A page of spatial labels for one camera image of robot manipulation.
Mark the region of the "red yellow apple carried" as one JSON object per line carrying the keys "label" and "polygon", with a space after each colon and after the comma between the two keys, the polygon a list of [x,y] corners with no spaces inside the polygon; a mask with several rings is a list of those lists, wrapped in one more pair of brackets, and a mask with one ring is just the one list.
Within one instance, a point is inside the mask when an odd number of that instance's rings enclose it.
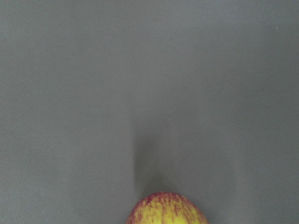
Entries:
{"label": "red yellow apple carried", "polygon": [[201,210],[186,197],[172,192],[153,193],[140,200],[127,224],[207,224]]}

